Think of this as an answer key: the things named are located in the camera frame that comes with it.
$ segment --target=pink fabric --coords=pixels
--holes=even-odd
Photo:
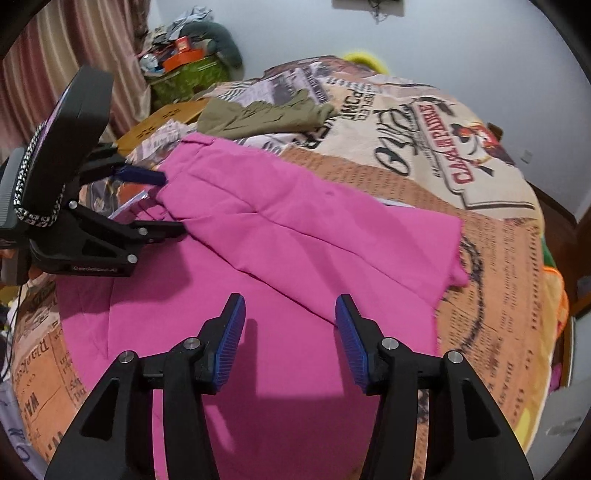
[[[450,284],[467,282],[460,220],[387,207],[201,134],[163,170],[168,185],[132,213],[182,220],[189,234],[146,247],[131,278],[59,279],[83,382],[92,388],[123,350],[168,351],[241,293],[247,321],[230,380],[205,399],[221,478],[343,480],[363,462],[377,399],[353,384],[335,300],[351,293],[386,335],[436,354],[434,308]],[[165,478],[159,397],[155,405],[155,462]]]

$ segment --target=silver bolt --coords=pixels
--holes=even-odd
[[[122,364],[128,364],[134,359],[134,357],[135,354],[131,350],[126,350],[125,352],[120,353],[117,359]]]
[[[386,337],[384,340],[382,340],[382,346],[386,350],[396,350],[399,345],[400,344],[398,343],[398,340],[392,337]]]
[[[464,360],[464,356],[460,352],[452,350],[447,354],[447,359],[453,364],[461,364]]]
[[[189,337],[183,342],[183,347],[187,350],[195,350],[201,345],[201,342],[197,337]]]

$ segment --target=folded green cloth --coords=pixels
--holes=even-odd
[[[214,137],[237,140],[262,134],[307,132],[337,115],[329,104],[316,105],[308,90],[299,90],[283,105],[252,102],[248,106],[211,98],[197,122],[197,130]]]

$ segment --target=white wall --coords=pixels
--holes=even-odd
[[[163,22],[195,0],[152,0]],[[285,61],[363,49],[391,72],[455,95],[505,130],[525,177],[582,217],[591,205],[591,85],[529,0],[404,0],[376,23],[366,0],[207,0],[245,77]],[[519,158],[527,149],[529,164]]]

